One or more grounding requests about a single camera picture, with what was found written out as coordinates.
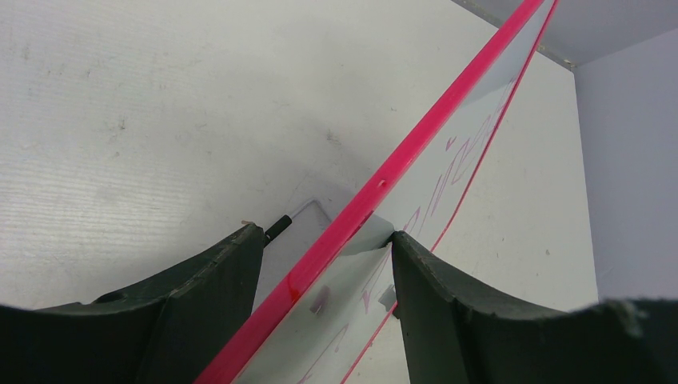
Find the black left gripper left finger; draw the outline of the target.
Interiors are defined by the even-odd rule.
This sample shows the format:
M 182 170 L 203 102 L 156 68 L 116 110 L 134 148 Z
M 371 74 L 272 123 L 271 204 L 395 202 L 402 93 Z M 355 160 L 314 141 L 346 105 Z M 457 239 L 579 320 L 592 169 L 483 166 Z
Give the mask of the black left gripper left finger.
M 193 382 L 251 315 L 264 245 L 248 224 L 89 304 L 3 306 L 2 382 Z

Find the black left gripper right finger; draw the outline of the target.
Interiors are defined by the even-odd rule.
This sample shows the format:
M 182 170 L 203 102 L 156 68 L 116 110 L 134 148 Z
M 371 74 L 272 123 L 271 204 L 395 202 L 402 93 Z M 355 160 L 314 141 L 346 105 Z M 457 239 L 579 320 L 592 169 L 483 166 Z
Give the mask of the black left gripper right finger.
M 506 294 L 392 236 L 413 383 L 674 383 L 677 303 L 621 299 L 561 312 Z

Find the pink framed whiteboard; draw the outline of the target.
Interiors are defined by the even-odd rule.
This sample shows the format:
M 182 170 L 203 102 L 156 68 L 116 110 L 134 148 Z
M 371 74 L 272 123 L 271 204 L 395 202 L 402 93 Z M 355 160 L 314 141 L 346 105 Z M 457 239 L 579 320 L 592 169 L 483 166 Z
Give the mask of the pink framed whiteboard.
M 343 383 L 393 307 L 393 234 L 434 248 L 458 211 L 554 1 L 522 2 L 198 376 Z

